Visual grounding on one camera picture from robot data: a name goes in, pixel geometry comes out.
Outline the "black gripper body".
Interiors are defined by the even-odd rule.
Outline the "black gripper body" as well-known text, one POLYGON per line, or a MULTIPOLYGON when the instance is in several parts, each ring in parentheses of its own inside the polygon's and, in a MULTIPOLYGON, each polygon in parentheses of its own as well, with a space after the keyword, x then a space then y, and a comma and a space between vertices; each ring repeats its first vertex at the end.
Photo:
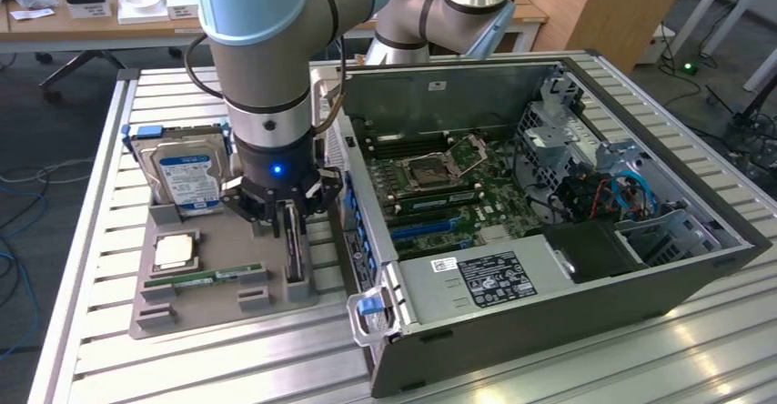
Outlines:
POLYGON ((254 196, 254 211, 263 221, 275 220, 277 203, 291 200, 305 216, 321 208, 321 173, 314 157, 314 138, 303 135, 282 147, 251 145, 235 138, 243 168, 243 190, 254 196))

